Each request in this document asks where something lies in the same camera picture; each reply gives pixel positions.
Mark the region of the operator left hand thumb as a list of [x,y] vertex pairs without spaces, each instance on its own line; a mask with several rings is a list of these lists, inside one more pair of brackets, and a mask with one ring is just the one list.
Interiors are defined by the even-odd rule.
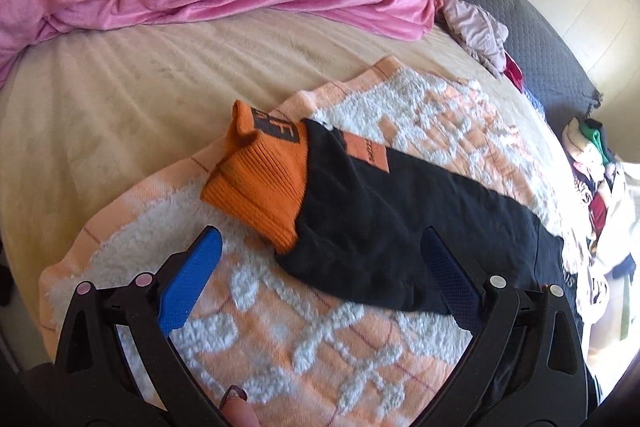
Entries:
[[239,386],[230,386],[219,403],[219,410],[233,427],[259,427],[254,407],[248,403],[247,393]]

